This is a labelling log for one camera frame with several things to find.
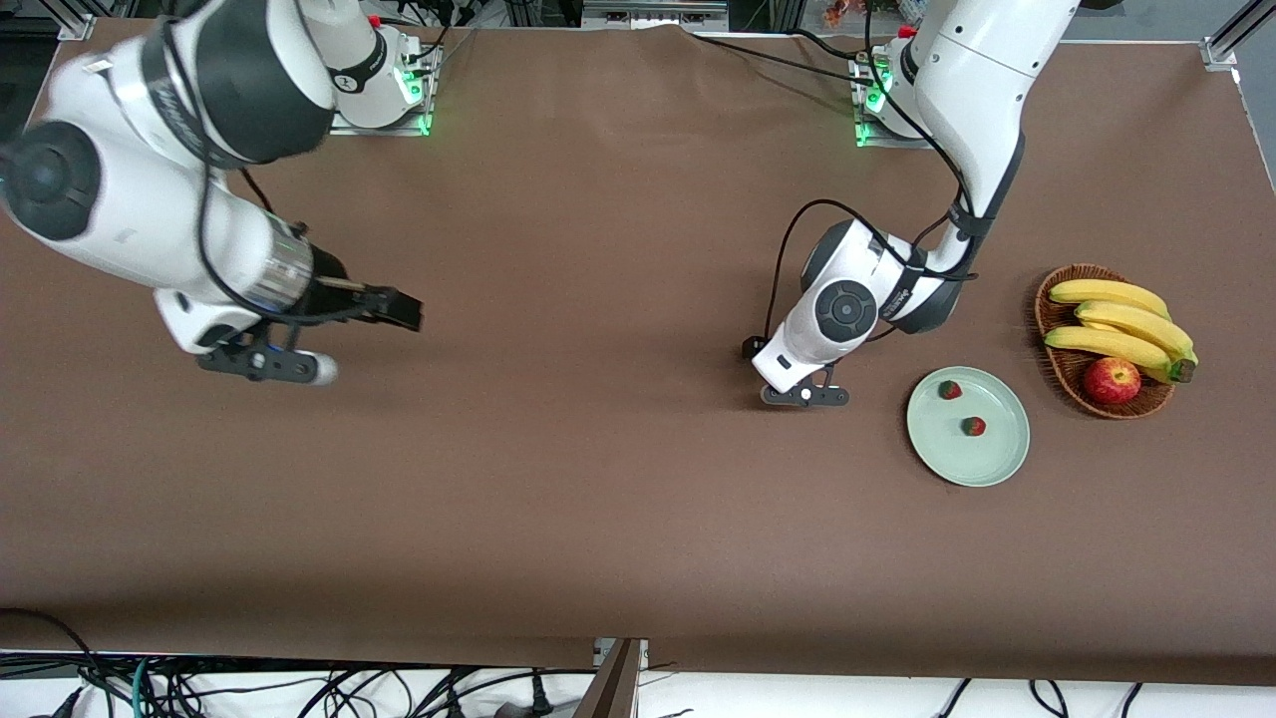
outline brown woven basket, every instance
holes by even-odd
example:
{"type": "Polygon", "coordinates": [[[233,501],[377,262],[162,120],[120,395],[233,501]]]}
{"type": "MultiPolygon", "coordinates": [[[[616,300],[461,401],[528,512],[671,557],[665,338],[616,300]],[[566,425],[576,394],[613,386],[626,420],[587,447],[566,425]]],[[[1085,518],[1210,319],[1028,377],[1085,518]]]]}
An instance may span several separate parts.
{"type": "MultiPolygon", "coordinates": [[[[1077,325],[1079,323],[1072,314],[1074,306],[1050,301],[1050,287],[1062,281],[1086,278],[1127,281],[1125,277],[1099,264],[1068,264],[1050,272],[1041,282],[1041,286],[1037,287],[1032,306],[1037,330],[1041,337],[1045,337],[1046,332],[1055,326],[1077,325]]],[[[1129,403],[1115,406],[1095,404],[1086,398],[1082,383],[1086,370],[1096,361],[1097,356],[1086,351],[1053,348],[1045,346],[1045,342],[1041,342],[1041,348],[1045,351],[1042,371],[1045,371],[1045,366],[1049,366],[1046,376],[1049,377],[1053,374],[1054,380],[1059,383],[1063,393],[1081,406],[1082,409],[1096,417],[1105,420],[1138,420],[1160,412],[1170,398],[1174,397],[1174,388],[1171,385],[1162,385],[1145,376],[1143,389],[1138,390],[1138,395],[1129,403]]]]}

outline strawberry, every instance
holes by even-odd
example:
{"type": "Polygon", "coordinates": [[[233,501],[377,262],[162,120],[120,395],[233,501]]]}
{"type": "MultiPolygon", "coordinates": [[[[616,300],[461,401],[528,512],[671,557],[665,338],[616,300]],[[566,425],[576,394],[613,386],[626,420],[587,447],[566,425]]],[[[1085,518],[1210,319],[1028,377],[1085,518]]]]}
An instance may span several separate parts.
{"type": "Polygon", "coordinates": [[[984,432],[988,431],[988,422],[980,420],[979,417],[962,420],[961,431],[966,436],[984,436],[984,432]]]}
{"type": "Polygon", "coordinates": [[[961,385],[952,381],[940,384],[939,397],[944,399],[957,399],[958,397],[961,397],[961,385]]]}

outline robotic arm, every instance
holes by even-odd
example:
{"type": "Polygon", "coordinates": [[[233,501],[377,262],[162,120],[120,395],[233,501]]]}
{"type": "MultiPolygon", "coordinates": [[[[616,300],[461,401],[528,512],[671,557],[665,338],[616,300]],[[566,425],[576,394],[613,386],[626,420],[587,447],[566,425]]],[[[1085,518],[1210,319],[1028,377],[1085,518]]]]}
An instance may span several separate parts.
{"type": "MultiPolygon", "coordinates": [[[[933,0],[915,37],[883,48],[891,98],[947,152],[962,190],[933,251],[861,217],[824,233],[803,268],[801,298],[752,357],[769,385],[764,402],[845,404],[845,393],[810,376],[831,372],[878,319],[906,333],[944,323],[1018,170],[1023,99],[1076,8],[1076,0],[933,0]]],[[[920,136],[889,103],[877,114],[889,130],[920,136]]]]}
{"type": "Polygon", "coordinates": [[[357,0],[305,8],[213,0],[71,60],[50,83],[48,111],[8,150],[4,196],[46,246],[153,287],[174,339],[202,367],[324,385],[336,362],[296,348],[301,326],[360,319],[419,330],[420,301],[351,281],[304,226],[231,194],[225,175],[314,149],[334,110],[394,121],[411,102],[399,70],[411,59],[357,0]],[[290,328],[283,346],[271,342],[272,324],[290,328]]]}

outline plate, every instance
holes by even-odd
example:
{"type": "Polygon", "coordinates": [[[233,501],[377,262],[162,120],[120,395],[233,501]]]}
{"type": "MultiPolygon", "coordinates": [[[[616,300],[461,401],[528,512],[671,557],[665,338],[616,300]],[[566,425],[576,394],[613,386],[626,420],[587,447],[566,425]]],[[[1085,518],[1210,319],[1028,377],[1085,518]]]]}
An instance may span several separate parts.
{"type": "Polygon", "coordinates": [[[988,372],[948,367],[931,372],[909,399],[909,439],[930,471],[963,487],[990,487],[1014,476],[1028,455],[1028,416],[1011,388],[988,372]],[[939,385],[954,381],[962,395],[947,400],[939,385]],[[988,423],[970,437],[962,420],[988,423]]]}

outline black circular cap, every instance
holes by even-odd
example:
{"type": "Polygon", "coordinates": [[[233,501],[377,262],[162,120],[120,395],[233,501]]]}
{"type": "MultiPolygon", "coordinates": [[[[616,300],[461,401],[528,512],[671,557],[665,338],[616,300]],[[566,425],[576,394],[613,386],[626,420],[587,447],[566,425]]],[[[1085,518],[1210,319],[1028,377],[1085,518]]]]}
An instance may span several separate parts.
{"type": "Polygon", "coordinates": [[[815,323],[832,341],[845,343],[873,329],[877,301],[869,287],[856,281],[833,282],[815,297],[815,323]]]}
{"type": "Polygon", "coordinates": [[[4,198],[28,231],[61,241],[88,228],[101,179],[97,147],[88,134],[70,122],[45,122],[13,143],[4,198]]]}

